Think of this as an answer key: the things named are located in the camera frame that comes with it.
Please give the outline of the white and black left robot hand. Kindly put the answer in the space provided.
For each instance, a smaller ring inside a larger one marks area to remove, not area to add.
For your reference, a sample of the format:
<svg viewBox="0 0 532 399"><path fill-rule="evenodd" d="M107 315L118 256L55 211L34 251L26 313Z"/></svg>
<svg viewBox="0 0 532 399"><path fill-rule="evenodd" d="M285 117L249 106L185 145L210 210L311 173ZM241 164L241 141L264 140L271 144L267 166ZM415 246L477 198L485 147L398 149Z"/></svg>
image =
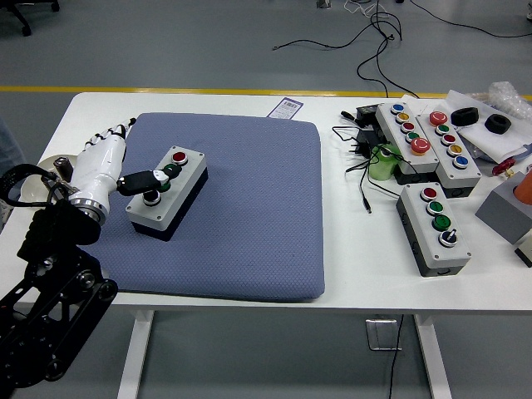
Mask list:
<svg viewBox="0 0 532 399"><path fill-rule="evenodd" d="M182 168L167 165L158 170L135 172L121 176L126 154L126 137L135 118L95 134L85 143L76 158L71 185L76 192L69 196L73 204L93 204L98 209L109 206L114 191L124 196L143 194L156 190L176 178Z"/></svg>

